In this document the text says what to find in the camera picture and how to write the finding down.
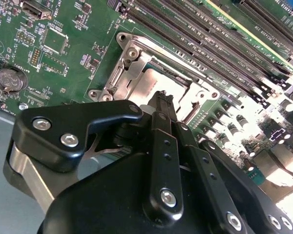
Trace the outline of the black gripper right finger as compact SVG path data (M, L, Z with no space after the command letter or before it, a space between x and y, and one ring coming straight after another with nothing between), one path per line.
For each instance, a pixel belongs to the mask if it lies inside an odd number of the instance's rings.
M197 143L178 121L175 131L213 234L293 234L288 216L215 143Z

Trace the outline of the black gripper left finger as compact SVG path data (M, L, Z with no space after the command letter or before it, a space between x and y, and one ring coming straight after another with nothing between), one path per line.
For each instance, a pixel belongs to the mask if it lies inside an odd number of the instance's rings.
M175 153L173 96L156 92L148 104L129 100L28 109L11 136L9 166L45 215L61 192L135 153Z

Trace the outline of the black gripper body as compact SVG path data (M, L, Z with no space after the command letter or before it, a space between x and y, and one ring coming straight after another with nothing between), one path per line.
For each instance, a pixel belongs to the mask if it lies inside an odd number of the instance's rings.
M196 175L175 153L135 153L59 194L41 234L221 234Z

